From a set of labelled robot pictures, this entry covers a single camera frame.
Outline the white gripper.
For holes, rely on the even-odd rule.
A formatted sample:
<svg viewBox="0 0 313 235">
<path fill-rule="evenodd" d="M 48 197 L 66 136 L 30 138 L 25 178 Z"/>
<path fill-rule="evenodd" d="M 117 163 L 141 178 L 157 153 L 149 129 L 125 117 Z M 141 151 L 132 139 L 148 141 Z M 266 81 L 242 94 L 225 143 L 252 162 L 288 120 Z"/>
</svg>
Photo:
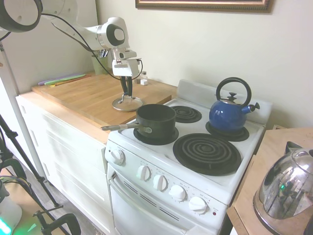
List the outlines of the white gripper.
<svg viewBox="0 0 313 235">
<path fill-rule="evenodd" d="M 120 83 L 123 90 L 123 95 L 133 96 L 133 79 L 138 75 L 138 61 L 136 59 L 113 60 L 112 71 L 114 76 L 120 76 Z"/>
</svg>

